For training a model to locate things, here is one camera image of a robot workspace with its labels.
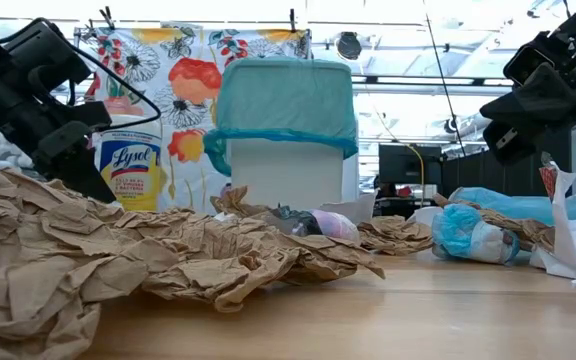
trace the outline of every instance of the wooden table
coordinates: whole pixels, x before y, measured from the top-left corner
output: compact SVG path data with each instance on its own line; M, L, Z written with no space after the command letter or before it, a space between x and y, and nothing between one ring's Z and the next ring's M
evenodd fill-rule
M135 295L106 305L99 359L576 360L576 286L527 266L380 256L313 287L274 286L245 308Z

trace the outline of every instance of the yellow cable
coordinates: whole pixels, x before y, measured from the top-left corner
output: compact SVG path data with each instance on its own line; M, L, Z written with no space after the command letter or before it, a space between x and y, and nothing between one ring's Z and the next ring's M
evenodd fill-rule
M361 63L359 63L359 71L361 72L362 76L364 75L364 68L363 66L361 66ZM381 122L381 125L384 126L384 129L386 129L386 131L388 132L388 134L390 134L390 136L392 137L393 140L397 140L397 137L390 131L390 129L388 128L388 126L386 126L386 122L384 121L384 119L381 117L381 113L379 112L379 110L377 110L377 107L375 106L374 101L372 101L372 96L370 96L370 91L368 90L368 84L366 84L364 82L364 87L366 88L366 94L368 94L368 98L370 99L370 104L372 105L373 110L375 111L375 113L377 114L377 117L379 118L379 121ZM408 149L412 150L412 152L415 153L415 155L417 155L417 157L419 158L419 165L421 167L421 204L419 205L419 208L423 208L424 207L424 200L426 197L426 186L424 183L425 180L425 176L424 176L424 159L421 157L421 155L419 154L419 152L412 146L410 146L410 144L405 144L405 143L401 143L404 144Z

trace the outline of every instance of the floral fabric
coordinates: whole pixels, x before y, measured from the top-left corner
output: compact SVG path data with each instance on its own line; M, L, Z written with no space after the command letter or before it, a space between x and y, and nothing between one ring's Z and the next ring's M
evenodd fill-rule
M207 30L186 24L161 29L96 29L88 43L99 60L161 110L162 173L158 209L192 207L214 213L207 201L229 182L204 154L203 136L215 126L222 73L242 58L307 58L307 31ZM153 110L104 71L97 70L87 99L111 114L151 116Z

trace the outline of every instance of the computer monitor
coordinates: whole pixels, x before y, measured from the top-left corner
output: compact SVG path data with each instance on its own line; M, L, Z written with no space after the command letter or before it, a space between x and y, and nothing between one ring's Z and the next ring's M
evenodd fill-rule
M424 161L424 183L441 185L441 147L414 147ZM407 146L379 144L379 181L421 184L419 158Z

